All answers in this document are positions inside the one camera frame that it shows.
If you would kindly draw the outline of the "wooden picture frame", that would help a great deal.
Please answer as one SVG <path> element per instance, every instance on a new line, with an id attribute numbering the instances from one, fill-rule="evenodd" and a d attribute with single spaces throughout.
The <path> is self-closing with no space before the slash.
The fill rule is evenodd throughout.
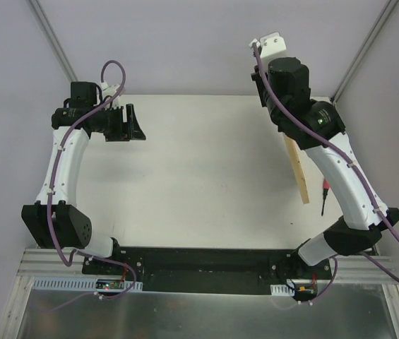
<path id="1" fill-rule="evenodd" d="M 294 178 L 297 183 L 297 187 L 299 189 L 299 194 L 303 204 L 309 204 L 309 193 L 306 185 L 306 177 L 304 176 L 304 171 L 302 169 L 302 164 L 299 158 L 299 153 L 297 150 L 297 146 L 294 140 L 289 138 L 287 135 L 283 135 L 283 139 L 285 142 L 285 147 L 287 150 L 287 154 L 290 158 L 290 164 L 292 166 L 292 170 L 294 173 Z"/>

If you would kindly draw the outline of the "red handled screwdriver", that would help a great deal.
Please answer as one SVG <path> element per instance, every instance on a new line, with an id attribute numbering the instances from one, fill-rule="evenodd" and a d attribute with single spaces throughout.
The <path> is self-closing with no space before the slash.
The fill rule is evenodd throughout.
<path id="1" fill-rule="evenodd" d="M 324 215 L 324 210 L 326 206 L 326 199 L 328 196 L 328 192 L 330 189 L 330 185 L 326 179 L 323 180 L 323 185 L 322 185 L 322 207 L 321 207 L 321 216 Z"/>

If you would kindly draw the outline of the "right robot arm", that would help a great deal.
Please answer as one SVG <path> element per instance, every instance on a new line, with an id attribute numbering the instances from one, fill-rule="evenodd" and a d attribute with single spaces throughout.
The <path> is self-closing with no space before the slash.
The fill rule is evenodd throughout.
<path id="1" fill-rule="evenodd" d="M 279 132 L 294 140 L 330 184 L 342 216 L 320 235 L 305 241 L 291 260 L 292 273 L 308 278 L 316 264 L 336 254 L 358 254 L 399 222 L 399 209 L 388 207 L 359 166 L 336 108 L 311 98 L 309 69 L 294 57 L 281 57 L 251 76 L 261 104 Z"/>

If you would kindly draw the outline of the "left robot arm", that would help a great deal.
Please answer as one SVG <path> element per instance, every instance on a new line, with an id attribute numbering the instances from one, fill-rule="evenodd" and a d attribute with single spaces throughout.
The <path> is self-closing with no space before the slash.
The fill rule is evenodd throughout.
<path id="1" fill-rule="evenodd" d="M 134 106 L 125 103 L 119 86 L 72 82 L 71 96 L 52 115 L 52 154 L 35 202 L 24 205 L 23 222 L 43 249 L 72 248 L 99 256 L 108 275 L 121 270 L 116 239 L 93 231 L 90 218 L 77 208 L 77 183 L 83 154 L 93 133 L 107 142 L 144 141 Z"/>

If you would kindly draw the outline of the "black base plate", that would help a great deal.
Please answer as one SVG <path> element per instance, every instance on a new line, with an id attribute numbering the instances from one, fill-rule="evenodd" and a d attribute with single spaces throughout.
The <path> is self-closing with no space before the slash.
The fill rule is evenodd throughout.
<path id="1" fill-rule="evenodd" d="M 330 263 L 301 263 L 289 249 L 122 247 L 114 263 L 84 263 L 85 275 L 126 276 L 145 292 L 269 295 L 273 285 L 330 280 Z"/>

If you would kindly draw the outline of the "left aluminium corner post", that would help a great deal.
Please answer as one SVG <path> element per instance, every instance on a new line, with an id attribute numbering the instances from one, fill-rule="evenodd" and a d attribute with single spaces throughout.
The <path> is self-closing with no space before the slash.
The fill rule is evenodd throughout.
<path id="1" fill-rule="evenodd" d="M 39 0 L 27 0 L 29 9 L 31 10 L 37 24 L 44 35 L 47 44 L 49 45 L 55 59 L 57 60 L 61 70 L 69 82 L 77 81 L 78 77 L 74 71 L 69 58 L 67 57 L 64 48 L 61 46 L 59 38 L 50 23 L 49 17 L 46 14 L 41 2 Z"/>

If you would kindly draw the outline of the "aluminium corner post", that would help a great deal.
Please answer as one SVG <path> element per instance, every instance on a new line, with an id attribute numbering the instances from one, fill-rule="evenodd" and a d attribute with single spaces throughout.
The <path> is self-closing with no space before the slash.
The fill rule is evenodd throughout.
<path id="1" fill-rule="evenodd" d="M 369 32 L 367 33 L 367 36 L 364 38 L 361 46 L 357 50 L 357 53 L 353 57 L 350 65 L 344 73 L 344 76 L 340 80 L 333 94 L 330 96 L 330 102 L 333 105 L 336 105 L 338 100 L 343 96 L 348 85 L 351 83 L 359 68 L 362 66 L 363 61 L 366 59 L 367 55 L 371 51 L 371 48 L 374 46 L 375 42 L 387 25 L 388 21 L 391 19 L 398 5 L 399 0 L 385 1 L 383 8 L 378 14 L 373 25 L 371 26 Z"/>
<path id="2" fill-rule="evenodd" d="M 74 71 L 69 58 L 67 57 L 64 48 L 61 46 L 59 38 L 50 23 L 49 17 L 46 14 L 41 2 L 39 0 L 27 0 L 29 9 L 31 10 L 37 24 L 44 35 L 47 44 L 49 45 L 55 59 L 57 60 L 61 70 L 69 82 L 77 81 L 78 77 Z"/>

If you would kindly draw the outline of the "aluminium rail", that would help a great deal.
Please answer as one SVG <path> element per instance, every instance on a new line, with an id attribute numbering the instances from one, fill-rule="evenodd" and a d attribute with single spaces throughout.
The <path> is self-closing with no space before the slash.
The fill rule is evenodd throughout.
<path id="1" fill-rule="evenodd" d="M 71 266 L 65 266 L 53 249 L 26 249 L 20 261 L 18 276 L 76 277 L 82 275 L 84 258 L 73 257 Z"/>

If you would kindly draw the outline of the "right aluminium corner post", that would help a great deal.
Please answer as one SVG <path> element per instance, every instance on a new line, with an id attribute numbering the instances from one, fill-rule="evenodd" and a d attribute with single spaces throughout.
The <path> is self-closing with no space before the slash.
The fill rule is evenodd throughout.
<path id="1" fill-rule="evenodd" d="M 363 61 L 366 59 L 367 55 L 371 51 L 371 48 L 374 46 L 375 42 L 387 25 L 388 21 L 391 19 L 398 5 L 399 0 L 385 1 L 383 8 L 378 14 L 373 25 L 371 26 L 369 32 L 367 33 L 367 36 L 364 38 L 361 46 L 357 50 L 357 53 L 353 57 L 350 65 L 344 73 L 344 76 L 340 80 L 333 94 L 330 96 L 330 102 L 333 105 L 336 105 L 338 100 L 343 96 L 348 85 L 351 83 L 359 68 L 362 66 Z"/>

